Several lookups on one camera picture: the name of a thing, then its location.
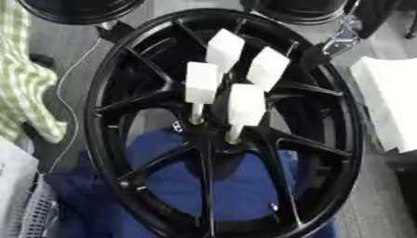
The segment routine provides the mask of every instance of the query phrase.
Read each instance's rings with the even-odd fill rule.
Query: black alloy wheel
[[[194,126],[189,122],[191,106],[184,101],[186,64],[204,61],[208,40],[223,28],[243,37],[246,46],[241,60],[225,76],[218,100],[205,110],[208,119]],[[268,113],[262,123],[246,128],[237,145],[226,143],[229,125],[222,112],[231,84],[247,82],[251,61],[265,46],[286,54],[294,42],[298,46],[290,52],[292,63],[266,94]],[[96,72],[85,119],[90,154],[128,211],[166,237],[304,237],[324,226],[356,182],[363,135],[353,96],[335,68],[328,64],[310,73],[301,70],[299,59],[310,46],[277,22],[225,9],[169,14],[119,41]],[[133,169],[126,156],[128,129],[139,111],[153,108],[175,115],[183,129],[183,144]],[[283,116],[290,133],[270,126],[274,110]],[[307,183],[289,185],[276,150],[298,154]],[[256,220],[217,220],[212,208],[213,161],[247,153],[257,155],[268,171],[279,194],[278,209]],[[190,156],[202,166],[201,218],[164,203],[147,189],[150,175]]]

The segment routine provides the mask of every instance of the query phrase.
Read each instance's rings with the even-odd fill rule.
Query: white box
[[[218,83],[218,66],[189,62],[185,80],[185,100],[189,103],[212,104],[216,97]]]
[[[209,42],[206,62],[219,66],[228,73],[240,60],[245,40],[225,29],[220,30]]]
[[[229,98],[229,123],[257,126],[266,112],[265,95],[254,85],[234,84]]]
[[[289,58],[271,47],[266,47],[253,60],[248,79],[252,84],[259,86],[265,92],[269,92],[284,74],[289,63]]]

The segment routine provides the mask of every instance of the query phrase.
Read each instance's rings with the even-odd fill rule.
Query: blue cloth
[[[128,149],[132,167],[140,167],[163,152],[182,143],[182,138],[166,131],[155,131],[138,137]],[[289,183],[295,183],[296,161],[290,152],[281,151]],[[55,175],[49,182],[61,202],[60,238],[154,238],[114,198],[94,172],[87,154],[71,174]],[[150,190],[161,200],[179,210],[199,216],[201,195],[199,181],[180,162],[153,174]],[[271,214],[270,203],[276,203],[276,192],[260,159],[248,154],[235,173],[214,185],[214,215],[218,220],[248,220]],[[330,225],[313,237],[332,238]]]

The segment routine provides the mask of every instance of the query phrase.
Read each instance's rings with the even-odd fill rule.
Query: gray floor
[[[237,0],[203,1],[203,0],[154,0],[127,17],[127,22],[138,25],[168,12],[189,7],[230,7],[237,8]],[[397,13],[367,42],[361,43],[354,50],[340,56],[334,63],[341,69],[351,66],[361,56],[379,59],[399,60],[417,57],[417,39],[405,40],[402,35],[411,21],[411,16]],[[312,41],[325,39],[337,27],[337,23],[315,28],[292,27],[306,35]],[[57,62],[57,73],[62,75],[85,51],[93,45],[97,35],[92,27],[60,26],[43,20],[34,20],[32,28],[32,51],[53,57]],[[63,96],[73,105],[82,122],[83,104],[88,86],[102,57],[111,47],[103,43],[88,57],[68,78],[64,85]],[[46,95],[46,103],[58,118],[68,118],[67,112],[56,103],[52,91]],[[155,127],[153,122],[140,117],[135,128],[141,131],[146,127]],[[68,142],[67,135],[59,146],[48,145],[36,140],[37,156],[47,167],[56,158]],[[72,149],[64,156],[60,169],[74,165],[79,150],[85,148],[84,132],[81,130]],[[355,189],[344,209],[337,217],[337,224],[342,238],[409,238],[417,237],[410,219],[405,212],[394,174],[387,162],[404,162],[417,159],[415,153],[402,156],[381,154],[373,149],[367,139],[362,171]]]

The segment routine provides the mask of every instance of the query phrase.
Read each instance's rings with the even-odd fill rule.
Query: plaid shirt
[[[16,0],[0,0],[0,136],[14,141],[28,122],[51,143],[66,133],[47,110],[42,96],[57,76],[29,60],[29,14]]]

